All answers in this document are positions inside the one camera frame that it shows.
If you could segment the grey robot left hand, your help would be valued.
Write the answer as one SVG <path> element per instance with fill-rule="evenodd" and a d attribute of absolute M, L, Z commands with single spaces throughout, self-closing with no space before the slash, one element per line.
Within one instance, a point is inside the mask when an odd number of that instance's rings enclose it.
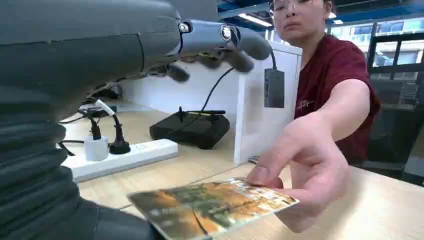
<path fill-rule="evenodd" d="M 159 240 L 146 220 L 81 197 L 60 120 L 89 91 L 144 75 L 188 74 L 183 58 L 239 72 L 265 60 L 256 32 L 184 19 L 161 0 L 3 0 L 0 3 L 0 237 Z"/>

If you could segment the person's hand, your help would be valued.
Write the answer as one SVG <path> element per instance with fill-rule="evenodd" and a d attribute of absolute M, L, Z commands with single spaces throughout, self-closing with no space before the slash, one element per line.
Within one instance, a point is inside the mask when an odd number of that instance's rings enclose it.
<path fill-rule="evenodd" d="M 273 188 L 299 200 L 277 213 L 292 232 L 310 228 L 332 202 L 344 195 L 349 165 L 335 142 L 358 126 L 352 118 L 326 110 L 300 117 L 284 128 L 271 150 L 248 174 L 250 184 Z"/>

